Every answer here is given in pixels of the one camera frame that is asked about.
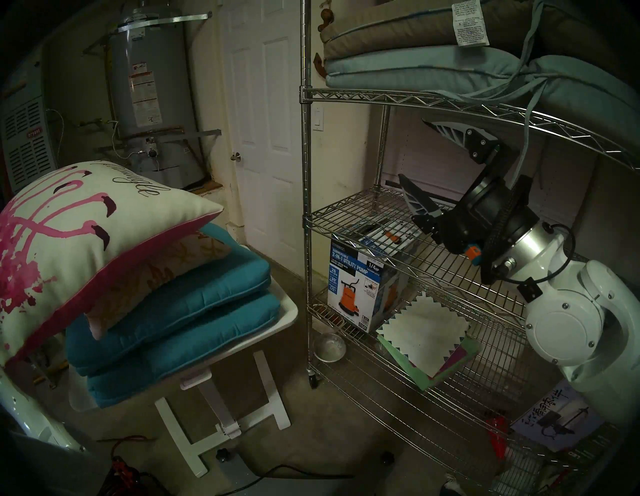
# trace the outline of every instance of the pink flamingo print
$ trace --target pink flamingo print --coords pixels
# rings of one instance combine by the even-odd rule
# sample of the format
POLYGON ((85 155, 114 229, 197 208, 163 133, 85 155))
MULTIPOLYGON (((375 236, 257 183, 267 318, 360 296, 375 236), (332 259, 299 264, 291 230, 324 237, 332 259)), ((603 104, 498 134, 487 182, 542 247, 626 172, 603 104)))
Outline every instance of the pink flamingo print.
POLYGON ((109 234, 94 220, 87 220, 82 224, 82 227, 69 231, 62 231, 46 225, 47 222, 61 213, 92 202, 104 203, 107 209, 106 216, 109 217, 115 212, 116 204, 107 193, 97 193, 84 200, 73 202, 47 215, 40 221, 35 219, 38 213, 53 200, 77 190, 84 184, 80 179, 70 179, 72 176, 79 174, 82 177, 86 177, 91 174, 91 171, 78 169, 75 165, 60 169, 14 197, 0 212, 0 312, 4 311, 10 314, 16 308, 24 311, 23 306, 25 303, 34 306, 36 304, 35 297, 32 294, 28 294, 28 291, 41 293, 44 284, 55 280, 55 277, 42 280, 37 262, 35 260, 28 261, 31 243, 37 234, 54 238, 69 238, 92 234, 99 237, 102 240, 103 249, 107 249, 109 234), (51 188, 53 188, 52 195, 37 207, 29 218, 16 215, 19 207, 51 188), (18 251, 17 246, 27 231, 29 234, 22 248, 18 251))

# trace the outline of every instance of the white folding table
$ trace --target white folding table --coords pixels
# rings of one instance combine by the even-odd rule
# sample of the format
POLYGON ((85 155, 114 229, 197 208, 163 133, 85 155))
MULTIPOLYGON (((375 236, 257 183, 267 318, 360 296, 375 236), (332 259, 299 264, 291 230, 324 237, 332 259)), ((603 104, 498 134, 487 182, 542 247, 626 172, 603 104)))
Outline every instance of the white folding table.
MULTIPOLYGON (((249 334, 234 341, 223 349, 215 351, 196 365, 184 369, 183 371, 176 372, 176 374, 173 375, 180 377, 180 388, 182 390, 195 386, 200 389, 200 392, 205 397, 207 403, 220 420, 220 424, 216 424, 216 431, 213 434, 195 443, 189 442, 187 436, 180 427, 178 420, 171 411, 166 398, 162 397, 156 401, 156 408, 160 413, 169 434, 171 434, 173 441, 196 477, 202 477, 208 471, 200 459, 201 454, 214 449, 216 446, 229 439, 238 437, 242 431, 246 431, 262 420, 268 418, 270 415, 275 417, 276 423, 281 430, 291 425, 289 416, 284 408, 282 399, 280 398, 278 389, 273 381, 269 365, 267 364, 267 360, 262 350, 256 351, 253 354, 253 359, 258 367, 262 386, 264 387, 269 401, 242 419, 236 420, 229 412, 213 382, 211 369, 209 368, 211 364, 219 362, 220 360, 231 356, 244 348, 260 342, 263 339, 290 327, 295 322, 296 318, 298 318, 298 308, 287 293, 285 293, 280 285, 273 279, 273 277, 271 278, 269 292, 278 298, 280 302, 278 320, 275 323, 261 331, 249 334)), ((97 404, 93 400, 93 397, 87 391, 86 377, 80 377, 77 372, 73 370, 73 367, 69 367, 69 373, 69 401, 73 409, 81 412, 89 410, 90 408, 97 408, 97 404)))

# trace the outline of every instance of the water heater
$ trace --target water heater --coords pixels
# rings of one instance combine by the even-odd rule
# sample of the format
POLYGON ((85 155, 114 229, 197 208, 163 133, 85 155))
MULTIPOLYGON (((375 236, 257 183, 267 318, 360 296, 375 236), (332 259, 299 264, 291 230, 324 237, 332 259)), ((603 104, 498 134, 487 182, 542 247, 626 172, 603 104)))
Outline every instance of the water heater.
POLYGON ((106 42, 109 91, 117 133, 134 172, 173 188, 208 176, 189 87, 184 20, 164 4, 122 13, 106 42))

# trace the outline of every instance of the light switch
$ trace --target light switch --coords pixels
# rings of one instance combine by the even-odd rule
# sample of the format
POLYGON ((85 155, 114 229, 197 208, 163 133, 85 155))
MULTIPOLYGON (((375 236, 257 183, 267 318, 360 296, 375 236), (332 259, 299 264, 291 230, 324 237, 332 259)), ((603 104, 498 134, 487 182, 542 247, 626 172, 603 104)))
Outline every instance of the light switch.
POLYGON ((311 107, 311 129, 314 131, 324 130, 324 111, 320 105, 311 107))

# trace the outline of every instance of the orange pump image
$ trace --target orange pump image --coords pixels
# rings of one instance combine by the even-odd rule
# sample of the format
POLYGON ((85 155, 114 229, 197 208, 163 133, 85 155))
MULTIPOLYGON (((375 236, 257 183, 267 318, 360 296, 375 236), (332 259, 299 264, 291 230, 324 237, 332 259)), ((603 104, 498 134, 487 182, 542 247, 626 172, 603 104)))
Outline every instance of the orange pump image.
POLYGON ((358 307, 356 307, 356 284, 359 281, 360 279, 351 284, 347 284, 345 281, 340 281, 344 284, 344 289, 342 290, 342 298, 338 305, 340 305, 340 308, 349 315, 360 315, 360 311, 358 310, 358 307))
POLYGON ((393 305, 393 302, 398 296, 398 281, 394 282, 389 288, 389 296, 387 296, 387 302, 385 303, 385 312, 393 305))

